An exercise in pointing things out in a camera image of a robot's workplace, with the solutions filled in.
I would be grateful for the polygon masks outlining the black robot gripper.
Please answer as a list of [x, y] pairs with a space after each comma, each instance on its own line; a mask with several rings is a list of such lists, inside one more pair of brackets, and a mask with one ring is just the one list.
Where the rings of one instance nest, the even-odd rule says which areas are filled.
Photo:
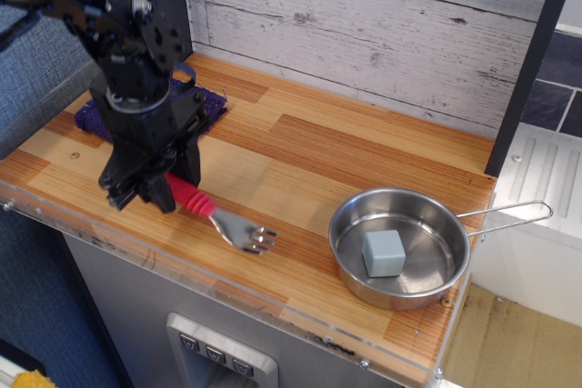
[[196, 93], [172, 101], [171, 89], [154, 108], [141, 113], [123, 113], [106, 95], [93, 91], [95, 106], [113, 137], [114, 149], [99, 184], [113, 190], [122, 183], [141, 180], [138, 194], [163, 214], [172, 213], [176, 202], [163, 172], [198, 187], [201, 182], [198, 137], [210, 127], [204, 110], [205, 96]]

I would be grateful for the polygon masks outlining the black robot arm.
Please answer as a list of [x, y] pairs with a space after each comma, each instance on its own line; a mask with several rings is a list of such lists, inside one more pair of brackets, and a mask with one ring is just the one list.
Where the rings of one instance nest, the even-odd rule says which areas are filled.
[[[124, 208], [134, 198], [170, 213], [175, 180], [201, 179], [198, 137], [211, 120], [196, 74], [180, 58], [179, 31], [156, 0], [2, 0], [25, 10], [1, 36], [9, 45], [42, 16], [61, 20], [97, 63], [90, 92], [113, 152], [99, 183], [109, 203]], [[172, 82], [185, 70], [188, 81]]]

